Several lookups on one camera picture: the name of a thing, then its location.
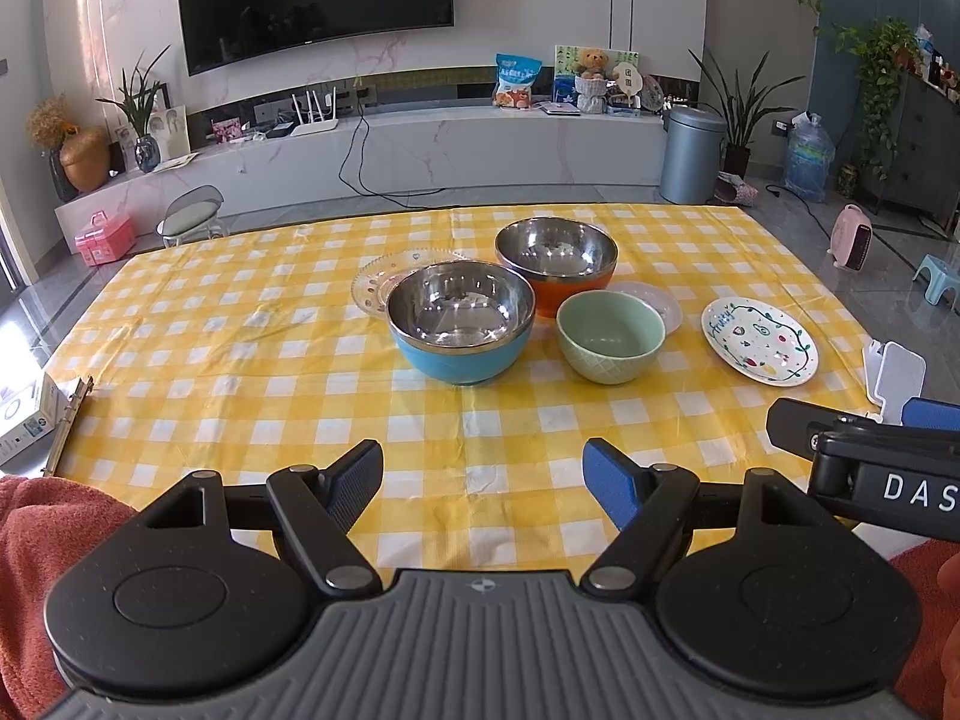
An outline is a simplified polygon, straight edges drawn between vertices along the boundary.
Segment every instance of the blue-gray trash can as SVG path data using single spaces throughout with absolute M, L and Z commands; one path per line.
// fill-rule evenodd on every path
M 713 196 L 727 123 L 717 114 L 678 105 L 664 114 L 666 153 L 659 193 L 671 202 L 700 205 Z

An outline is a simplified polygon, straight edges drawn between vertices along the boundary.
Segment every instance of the dark cabinet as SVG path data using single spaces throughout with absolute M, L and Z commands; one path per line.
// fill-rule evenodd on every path
M 864 188 L 877 198 L 877 210 L 891 200 L 952 226 L 960 197 L 960 106 L 907 76 L 891 131 L 896 157 L 887 155 L 887 180 L 872 172 L 863 176 Z

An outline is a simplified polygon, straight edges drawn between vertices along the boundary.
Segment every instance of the tablecloth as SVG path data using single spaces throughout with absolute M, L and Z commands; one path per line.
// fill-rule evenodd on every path
M 537 319 L 496 380 L 427 380 L 386 322 L 353 304 L 352 279 L 376 257 L 441 247 L 493 260 L 499 228 L 547 214 L 605 228 L 620 249 L 614 277 L 669 290 L 683 307 L 683 326 L 640 379 L 582 379 L 560 355 L 553 322 Z M 700 314 L 727 295 L 793 314 L 819 348 L 816 376 L 785 391 L 722 362 Z M 134 507 L 193 469 L 259 483 L 290 464 L 328 466 L 376 439 L 383 485 L 350 537 L 385 574 L 424 566 L 579 575 L 616 534 L 584 487 L 587 439 L 704 480 L 739 482 L 748 467 L 771 466 L 803 484 L 808 464 L 770 445 L 766 410 L 781 395 L 866 408 L 865 341 L 837 298 L 741 210 L 501 206 L 322 221 L 134 257 L 48 370 L 97 382 L 61 474 Z M 718 538 L 697 533 L 694 545 Z

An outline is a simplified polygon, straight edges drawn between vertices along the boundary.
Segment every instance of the pink toolbox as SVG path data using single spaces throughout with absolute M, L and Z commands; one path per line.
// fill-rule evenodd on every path
M 73 240 L 86 264 L 116 262 L 133 248 L 133 223 L 126 214 L 108 217 L 103 211 L 97 211 L 90 224 Z

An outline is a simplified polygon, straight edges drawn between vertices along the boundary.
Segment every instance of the blue stool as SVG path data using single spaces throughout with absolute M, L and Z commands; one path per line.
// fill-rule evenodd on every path
M 951 269 L 950 266 L 939 257 L 928 254 L 923 257 L 920 267 L 917 269 L 917 272 L 913 274 L 914 281 L 917 280 L 920 271 L 924 268 L 926 272 L 930 274 L 930 286 L 926 288 L 924 295 L 926 302 L 931 306 L 935 306 L 940 302 L 940 298 L 944 296 L 944 292 L 953 290 L 952 308 L 956 310 L 957 298 L 960 298 L 960 274 L 957 274 L 957 271 Z

